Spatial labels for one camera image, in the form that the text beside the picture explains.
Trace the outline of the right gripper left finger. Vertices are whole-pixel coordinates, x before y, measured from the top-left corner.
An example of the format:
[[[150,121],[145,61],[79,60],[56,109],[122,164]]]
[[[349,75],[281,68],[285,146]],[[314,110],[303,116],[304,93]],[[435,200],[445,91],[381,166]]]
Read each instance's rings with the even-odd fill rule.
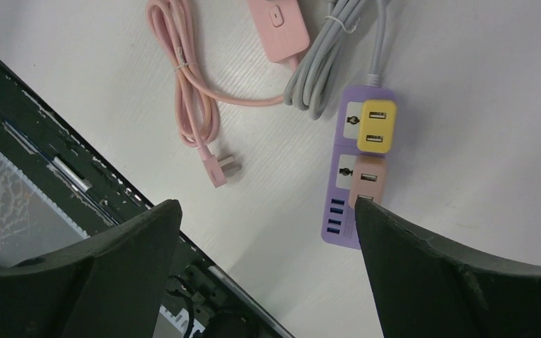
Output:
[[[151,337],[182,209],[166,200],[90,238],[0,268],[0,337]]]

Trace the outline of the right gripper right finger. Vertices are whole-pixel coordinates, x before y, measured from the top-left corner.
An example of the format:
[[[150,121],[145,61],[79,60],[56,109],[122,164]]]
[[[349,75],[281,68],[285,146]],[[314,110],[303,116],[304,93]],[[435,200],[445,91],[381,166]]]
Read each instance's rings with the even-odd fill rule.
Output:
[[[473,249],[370,199],[354,210],[385,337],[541,337],[541,266]]]

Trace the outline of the purple power strip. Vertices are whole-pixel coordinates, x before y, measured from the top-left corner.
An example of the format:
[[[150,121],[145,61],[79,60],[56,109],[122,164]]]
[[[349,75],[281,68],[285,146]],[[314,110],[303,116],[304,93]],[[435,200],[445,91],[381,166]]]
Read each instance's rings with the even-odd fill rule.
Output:
[[[352,85],[343,91],[337,112],[330,176],[323,211],[322,239],[329,244],[350,249],[360,247],[354,208],[348,204],[356,157],[386,156],[360,151],[356,145],[361,109],[363,103],[369,99],[388,99],[396,103],[395,93],[382,87]]]

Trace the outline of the pink adapter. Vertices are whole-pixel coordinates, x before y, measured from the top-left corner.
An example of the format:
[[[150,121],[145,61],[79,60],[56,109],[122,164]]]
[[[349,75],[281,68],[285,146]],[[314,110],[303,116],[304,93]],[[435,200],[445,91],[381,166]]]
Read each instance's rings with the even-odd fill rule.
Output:
[[[383,157],[359,155],[353,169],[349,190],[349,207],[354,208],[359,197],[381,204],[387,177],[387,161]]]

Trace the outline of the yellow adapter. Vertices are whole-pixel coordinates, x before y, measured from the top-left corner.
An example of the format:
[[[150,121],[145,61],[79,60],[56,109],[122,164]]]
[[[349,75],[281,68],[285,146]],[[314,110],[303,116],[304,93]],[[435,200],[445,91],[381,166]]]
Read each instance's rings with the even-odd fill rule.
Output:
[[[392,139],[397,117],[397,105],[388,99],[369,99],[363,103],[357,148],[375,154],[387,154],[392,148]]]

